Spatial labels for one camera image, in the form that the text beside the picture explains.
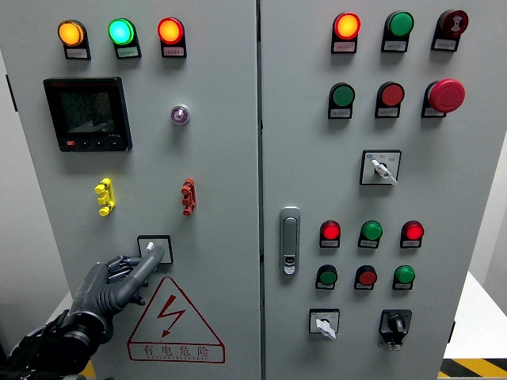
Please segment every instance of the selector switch plate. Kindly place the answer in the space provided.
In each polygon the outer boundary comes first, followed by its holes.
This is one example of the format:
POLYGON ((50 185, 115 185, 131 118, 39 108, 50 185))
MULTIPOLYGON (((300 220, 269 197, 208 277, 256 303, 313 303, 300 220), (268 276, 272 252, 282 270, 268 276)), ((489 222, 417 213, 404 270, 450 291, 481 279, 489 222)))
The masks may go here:
POLYGON ((398 180, 399 165, 402 160, 402 151, 400 150, 363 150, 361 160, 360 184, 363 185, 386 185, 391 186, 391 182, 382 178, 372 164, 372 160, 385 165, 394 179, 398 180))

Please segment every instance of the green indicator light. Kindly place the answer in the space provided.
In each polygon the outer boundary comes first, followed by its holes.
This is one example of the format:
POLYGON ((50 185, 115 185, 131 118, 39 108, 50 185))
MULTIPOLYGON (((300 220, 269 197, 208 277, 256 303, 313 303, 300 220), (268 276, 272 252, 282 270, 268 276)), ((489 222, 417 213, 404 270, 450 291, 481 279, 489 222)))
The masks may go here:
POLYGON ((400 283, 412 283, 415 280, 415 272, 409 265, 403 265, 396 269, 395 278, 400 283))
POLYGON ((408 12, 396 12, 391 14, 387 28, 395 36, 406 36, 414 28, 414 18, 408 12))
POLYGON ((333 285, 337 279, 338 277, 334 272, 323 272, 320 275, 320 282, 324 285, 333 285))
POLYGON ((118 45, 126 45, 134 39, 134 25, 129 20, 118 18, 109 24, 109 36, 118 45))
POLYGON ((366 222, 361 228, 361 233, 370 241, 379 239, 382 236, 382 226, 374 220, 366 222))
POLYGON ((333 102, 340 107, 349 105, 354 100, 354 91, 347 85, 341 85, 334 90, 333 102))

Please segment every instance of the robotic hand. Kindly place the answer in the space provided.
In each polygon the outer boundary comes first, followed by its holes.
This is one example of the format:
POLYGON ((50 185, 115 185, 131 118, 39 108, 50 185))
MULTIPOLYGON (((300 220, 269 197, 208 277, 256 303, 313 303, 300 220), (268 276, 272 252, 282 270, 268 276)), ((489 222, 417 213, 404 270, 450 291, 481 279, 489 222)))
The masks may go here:
POLYGON ((100 344, 112 338, 112 317, 134 302, 158 267, 164 248, 149 247, 141 259, 119 256, 95 264, 78 289, 70 310, 23 338, 0 365, 0 380, 49 380, 81 372, 100 344))

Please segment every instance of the white switch handle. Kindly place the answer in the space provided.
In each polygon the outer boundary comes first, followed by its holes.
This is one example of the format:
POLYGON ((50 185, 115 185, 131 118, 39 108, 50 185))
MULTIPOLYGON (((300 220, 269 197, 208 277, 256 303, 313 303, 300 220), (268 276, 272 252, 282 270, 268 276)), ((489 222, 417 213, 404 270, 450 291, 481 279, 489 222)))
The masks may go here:
POLYGON ((393 177, 391 172, 387 170, 385 165, 380 164, 377 160, 372 159, 373 167, 375 168, 375 171, 385 180, 388 180, 390 184, 393 186, 398 184, 396 181, 396 178, 393 177))
POLYGON ((322 333, 323 336, 327 336, 331 340, 336 340, 336 334, 334 333, 334 330, 331 328, 328 321, 321 321, 318 319, 316 322, 317 329, 322 333))

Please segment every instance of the high voltage warning triangle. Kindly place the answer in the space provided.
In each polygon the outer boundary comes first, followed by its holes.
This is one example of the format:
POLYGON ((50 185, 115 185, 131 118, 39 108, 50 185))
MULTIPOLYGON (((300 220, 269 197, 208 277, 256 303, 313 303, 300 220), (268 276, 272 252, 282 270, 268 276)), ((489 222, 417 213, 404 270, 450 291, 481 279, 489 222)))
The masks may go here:
POLYGON ((225 363, 225 346, 185 292, 164 277, 128 339, 131 360, 225 363))

